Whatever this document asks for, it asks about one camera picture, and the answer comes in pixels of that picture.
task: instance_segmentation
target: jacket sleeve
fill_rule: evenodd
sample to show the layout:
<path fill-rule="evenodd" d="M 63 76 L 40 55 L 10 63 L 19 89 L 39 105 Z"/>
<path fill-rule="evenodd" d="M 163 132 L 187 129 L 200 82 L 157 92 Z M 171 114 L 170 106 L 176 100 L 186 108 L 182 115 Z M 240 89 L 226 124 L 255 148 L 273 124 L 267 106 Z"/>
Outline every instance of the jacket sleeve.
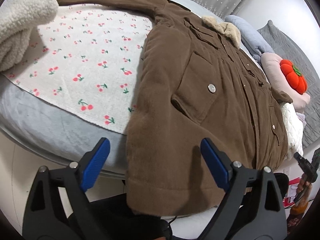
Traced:
<path fill-rule="evenodd" d="M 273 98 L 277 100 L 278 103 L 293 103 L 291 97 L 289 97 L 288 94 L 283 91 L 278 92 L 273 87 L 271 87 L 271 93 Z"/>
<path fill-rule="evenodd" d="M 60 6 L 82 3 L 101 4 L 121 9 L 136 10 L 155 18 L 155 10 L 163 9 L 167 0 L 57 0 Z"/>

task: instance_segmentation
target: jacket button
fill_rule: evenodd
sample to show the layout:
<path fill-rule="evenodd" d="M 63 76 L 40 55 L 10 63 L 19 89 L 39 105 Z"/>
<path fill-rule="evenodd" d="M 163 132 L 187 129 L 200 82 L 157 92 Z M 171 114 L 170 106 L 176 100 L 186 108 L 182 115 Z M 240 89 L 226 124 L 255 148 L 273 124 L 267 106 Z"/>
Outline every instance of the jacket button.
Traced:
<path fill-rule="evenodd" d="M 210 91 L 211 93 L 214 93 L 214 92 L 216 91 L 216 87 L 215 87 L 214 85 L 212 85 L 212 84 L 210 84 L 210 85 L 208 86 L 208 89 L 209 89 L 209 91 Z"/>

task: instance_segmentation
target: white quilted cloth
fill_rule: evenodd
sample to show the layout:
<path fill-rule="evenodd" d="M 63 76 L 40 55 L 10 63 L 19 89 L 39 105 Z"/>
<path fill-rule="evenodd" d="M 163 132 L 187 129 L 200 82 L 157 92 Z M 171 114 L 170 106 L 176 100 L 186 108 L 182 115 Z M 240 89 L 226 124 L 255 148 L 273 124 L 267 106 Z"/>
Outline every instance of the white quilted cloth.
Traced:
<path fill-rule="evenodd" d="M 295 152 L 303 156 L 302 149 L 302 136 L 303 136 L 303 123 L 297 117 L 293 104 L 282 103 L 280 104 L 283 122 L 288 135 L 288 154 L 290 160 Z"/>

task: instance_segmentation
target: green plush stem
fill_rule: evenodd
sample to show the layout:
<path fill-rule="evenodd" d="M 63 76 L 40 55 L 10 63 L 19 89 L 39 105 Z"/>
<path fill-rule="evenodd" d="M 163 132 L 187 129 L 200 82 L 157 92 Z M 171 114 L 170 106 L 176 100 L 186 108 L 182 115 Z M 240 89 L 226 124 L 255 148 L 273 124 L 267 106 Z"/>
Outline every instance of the green plush stem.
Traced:
<path fill-rule="evenodd" d="M 298 69 L 295 65 L 293 65 L 292 68 L 293 68 L 294 72 L 295 72 L 299 77 L 302 76 L 301 72 L 299 71 L 299 69 Z"/>

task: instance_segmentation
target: cherry print blanket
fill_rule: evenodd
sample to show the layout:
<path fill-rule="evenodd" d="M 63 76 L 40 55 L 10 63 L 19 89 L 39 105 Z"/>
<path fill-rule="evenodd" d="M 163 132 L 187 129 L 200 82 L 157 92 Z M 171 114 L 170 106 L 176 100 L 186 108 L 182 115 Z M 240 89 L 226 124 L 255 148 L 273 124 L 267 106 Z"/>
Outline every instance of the cherry print blanket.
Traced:
<path fill-rule="evenodd" d="M 125 134 L 151 29 L 137 12 L 63 6 L 53 22 L 33 31 L 23 60 L 4 75 L 48 103 Z"/>

